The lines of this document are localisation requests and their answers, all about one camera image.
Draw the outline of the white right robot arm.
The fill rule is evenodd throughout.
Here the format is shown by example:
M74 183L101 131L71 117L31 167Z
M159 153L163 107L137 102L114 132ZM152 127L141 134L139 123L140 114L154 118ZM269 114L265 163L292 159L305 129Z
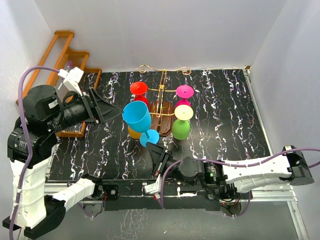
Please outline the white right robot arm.
M158 144L147 143L155 182L144 186L144 192L156 198L164 195L166 180L188 186L187 192L204 190L220 200L237 199L253 189L288 183L303 186L314 183L303 149L285 146L269 157L247 160L206 160L185 157L174 160L169 151Z

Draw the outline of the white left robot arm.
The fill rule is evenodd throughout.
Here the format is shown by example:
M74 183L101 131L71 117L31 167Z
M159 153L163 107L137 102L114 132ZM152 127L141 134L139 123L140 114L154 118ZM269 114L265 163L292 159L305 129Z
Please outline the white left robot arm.
M46 171L56 134L80 122L97 125L119 116L123 110L105 101L93 88L70 91L63 99L51 85L29 90L20 106L22 116L7 140L7 155L13 173L13 208L2 225L23 230L35 240L56 229L66 212L85 198L103 195L102 180L85 174L64 190L45 194Z

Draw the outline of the magenta wine glass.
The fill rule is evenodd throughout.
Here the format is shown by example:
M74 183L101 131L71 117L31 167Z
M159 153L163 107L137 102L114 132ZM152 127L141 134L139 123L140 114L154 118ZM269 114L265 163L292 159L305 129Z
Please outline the magenta wine glass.
M189 86L189 85L180 85L176 89L176 95L180 97L181 99L177 102L175 107L177 108L178 106L181 105L186 105L191 107L190 102L188 101L188 98L192 97L194 95L194 89Z

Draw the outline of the green wine glass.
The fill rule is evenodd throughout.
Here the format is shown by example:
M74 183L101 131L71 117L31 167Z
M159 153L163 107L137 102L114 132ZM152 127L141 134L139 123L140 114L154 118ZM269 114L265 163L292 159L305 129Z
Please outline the green wine glass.
M194 111L190 106L182 104L175 108L174 115L176 120L172 126L172 135L177 140L185 140L190 134L189 120L193 117Z

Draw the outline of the blue wine glass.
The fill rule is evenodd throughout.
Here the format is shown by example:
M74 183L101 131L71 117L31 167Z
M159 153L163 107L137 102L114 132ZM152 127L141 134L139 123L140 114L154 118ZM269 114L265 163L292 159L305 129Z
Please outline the blue wine glass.
M122 113L123 120L135 132L140 133L139 142L143 147L147 143L157 144L160 135L151 129L152 117L149 112L148 106L143 101L132 101L128 103Z

